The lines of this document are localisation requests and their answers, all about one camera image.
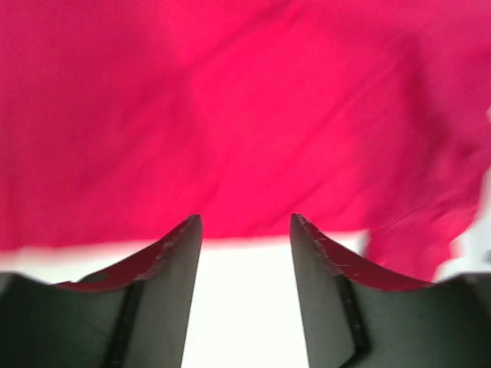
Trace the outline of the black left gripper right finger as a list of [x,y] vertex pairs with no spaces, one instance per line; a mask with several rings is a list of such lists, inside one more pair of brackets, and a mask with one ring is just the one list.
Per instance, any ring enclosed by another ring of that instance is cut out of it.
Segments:
[[311,367],[488,367],[490,276],[432,284],[352,252],[294,214],[290,240]]

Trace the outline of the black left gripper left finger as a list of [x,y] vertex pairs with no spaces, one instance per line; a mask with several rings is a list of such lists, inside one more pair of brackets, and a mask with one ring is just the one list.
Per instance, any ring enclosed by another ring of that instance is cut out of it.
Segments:
[[181,366],[202,240],[193,215],[79,282],[15,275],[1,295],[1,365]]

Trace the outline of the magenta t shirt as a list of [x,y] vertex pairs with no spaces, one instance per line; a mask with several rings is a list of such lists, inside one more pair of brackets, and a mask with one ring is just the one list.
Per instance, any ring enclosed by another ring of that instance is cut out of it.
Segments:
[[367,232],[430,281],[490,168],[488,1],[3,1],[1,250]]

